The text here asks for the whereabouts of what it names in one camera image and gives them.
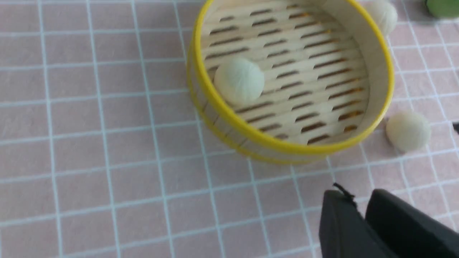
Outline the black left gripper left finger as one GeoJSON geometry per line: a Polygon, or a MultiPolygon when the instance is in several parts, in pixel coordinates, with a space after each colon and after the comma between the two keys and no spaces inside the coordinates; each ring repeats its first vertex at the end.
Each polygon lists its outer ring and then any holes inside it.
{"type": "Polygon", "coordinates": [[[323,258],[397,258],[358,211],[340,184],[323,195],[319,240],[323,258]]]}

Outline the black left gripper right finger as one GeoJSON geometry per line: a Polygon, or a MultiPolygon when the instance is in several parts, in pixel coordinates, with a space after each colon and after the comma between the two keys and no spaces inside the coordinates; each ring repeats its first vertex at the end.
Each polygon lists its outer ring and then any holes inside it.
{"type": "Polygon", "coordinates": [[[369,200],[366,222],[399,258],[457,258],[459,235],[384,189],[369,200]]]}

